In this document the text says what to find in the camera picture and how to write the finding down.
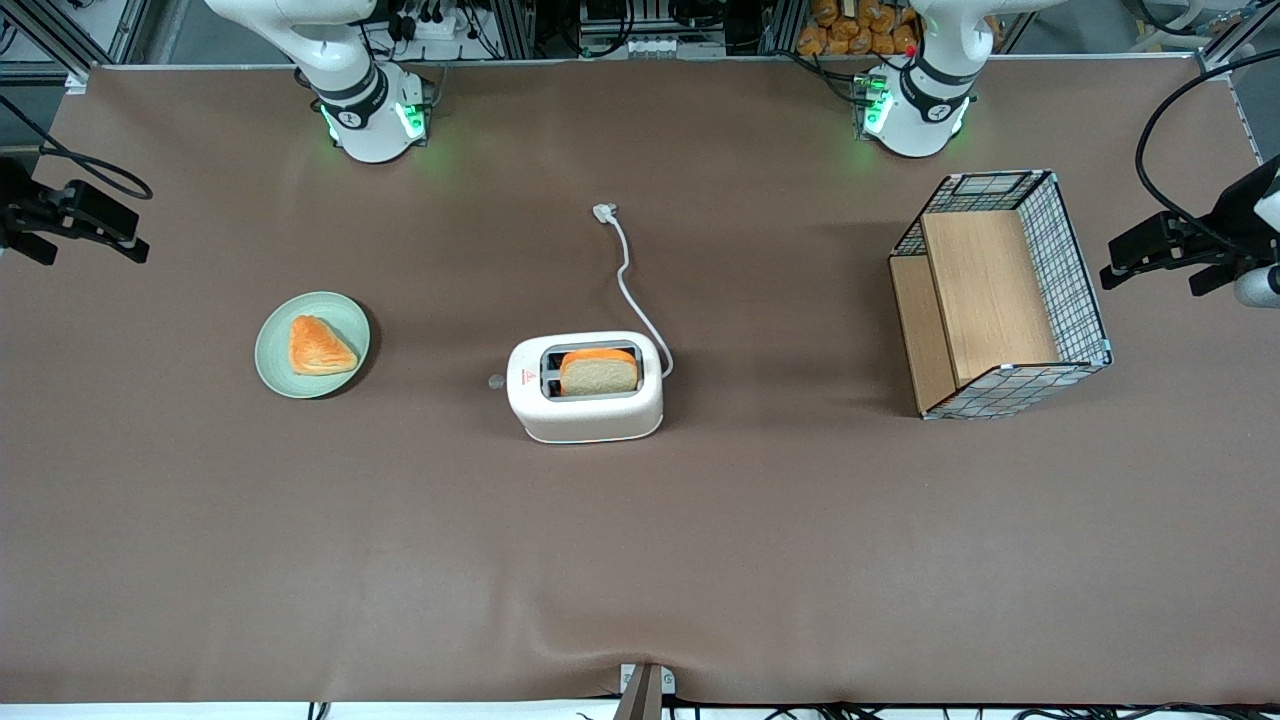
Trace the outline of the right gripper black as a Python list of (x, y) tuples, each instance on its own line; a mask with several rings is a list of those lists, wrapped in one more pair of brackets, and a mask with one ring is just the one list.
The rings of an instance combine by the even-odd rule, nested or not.
[[(64, 208), (67, 201), (67, 220)], [(138, 236), (140, 217), (95, 186), (73, 179), (63, 187), (36, 182), (14, 158), (1, 159), (1, 247), (51, 266), (58, 247), (35, 232), (90, 240), (145, 264), (150, 246)]]

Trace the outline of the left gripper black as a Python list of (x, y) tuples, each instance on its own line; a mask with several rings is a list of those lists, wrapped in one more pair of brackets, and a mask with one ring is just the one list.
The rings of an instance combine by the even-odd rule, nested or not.
[[(1229, 241), (1240, 258), (1261, 265), (1277, 263), (1277, 202), (1275, 223), (1256, 206), (1277, 195), (1279, 156), (1272, 156), (1229, 184), (1213, 205), (1213, 231)], [(1203, 297), (1233, 284), (1248, 260), (1219, 258), (1219, 243), (1172, 211), (1158, 211), (1107, 243), (1110, 264), (1100, 270), (1103, 290), (1115, 290), (1134, 275), (1207, 265), (1188, 278), (1193, 297)]]

